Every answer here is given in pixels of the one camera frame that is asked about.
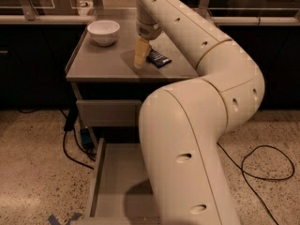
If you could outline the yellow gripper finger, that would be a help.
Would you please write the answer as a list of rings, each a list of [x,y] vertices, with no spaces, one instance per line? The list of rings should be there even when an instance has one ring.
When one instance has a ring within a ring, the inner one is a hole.
[[[151,45],[149,41],[143,37],[136,40],[135,54],[134,54],[134,67],[141,68],[145,62],[146,57],[151,51]]]

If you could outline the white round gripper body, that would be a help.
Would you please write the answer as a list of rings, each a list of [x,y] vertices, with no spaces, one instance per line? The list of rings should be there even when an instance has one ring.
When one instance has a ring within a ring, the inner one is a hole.
[[[147,40],[154,40],[158,38],[162,32],[161,27],[148,14],[141,4],[137,4],[136,31],[142,38]]]

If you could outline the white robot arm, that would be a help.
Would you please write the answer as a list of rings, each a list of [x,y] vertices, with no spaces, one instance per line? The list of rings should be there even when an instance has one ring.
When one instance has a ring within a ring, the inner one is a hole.
[[[179,0],[136,0],[196,70],[159,88],[139,116],[142,155],[162,225],[241,225],[218,139],[259,108],[264,79],[228,35]]]

